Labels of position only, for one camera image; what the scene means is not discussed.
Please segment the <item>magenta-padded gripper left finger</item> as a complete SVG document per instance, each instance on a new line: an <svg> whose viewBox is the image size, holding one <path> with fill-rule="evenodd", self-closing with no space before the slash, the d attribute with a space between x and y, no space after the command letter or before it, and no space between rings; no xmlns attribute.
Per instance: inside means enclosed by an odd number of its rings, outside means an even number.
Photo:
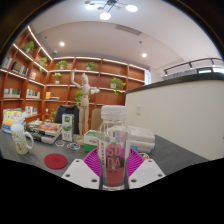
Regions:
<svg viewBox="0 0 224 224"><path fill-rule="evenodd" d="M75 159L62 175L63 179L90 189L100 187L100 177L101 164L96 149L90 151L83 159Z"/></svg>

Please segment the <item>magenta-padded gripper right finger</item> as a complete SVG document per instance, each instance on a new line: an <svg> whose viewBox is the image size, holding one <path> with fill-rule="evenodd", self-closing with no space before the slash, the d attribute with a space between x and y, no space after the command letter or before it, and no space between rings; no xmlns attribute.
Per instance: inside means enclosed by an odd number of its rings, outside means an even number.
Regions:
<svg viewBox="0 0 224 224"><path fill-rule="evenodd" d="M145 159L136 150L131 149L126 163L126 176L128 187L135 189L157 181L165 174L153 159Z"/></svg>

